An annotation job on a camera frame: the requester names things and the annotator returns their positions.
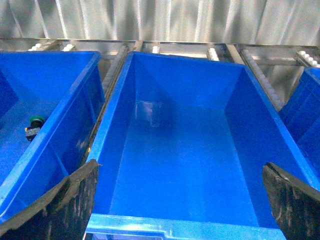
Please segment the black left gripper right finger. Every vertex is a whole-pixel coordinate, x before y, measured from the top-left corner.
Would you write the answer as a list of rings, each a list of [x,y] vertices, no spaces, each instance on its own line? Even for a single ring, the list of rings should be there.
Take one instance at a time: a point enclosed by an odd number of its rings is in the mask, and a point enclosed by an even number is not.
[[[272,216],[287,240],[320,238],[320,192],[278,165],[262,169]]]

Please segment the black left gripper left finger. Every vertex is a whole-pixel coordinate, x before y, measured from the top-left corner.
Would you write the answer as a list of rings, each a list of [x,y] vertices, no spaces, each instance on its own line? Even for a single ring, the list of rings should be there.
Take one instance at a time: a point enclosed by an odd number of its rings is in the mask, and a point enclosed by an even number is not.
[[[99,164],[91,159],[10,219],[2,240],[81,240],[95,205]]]

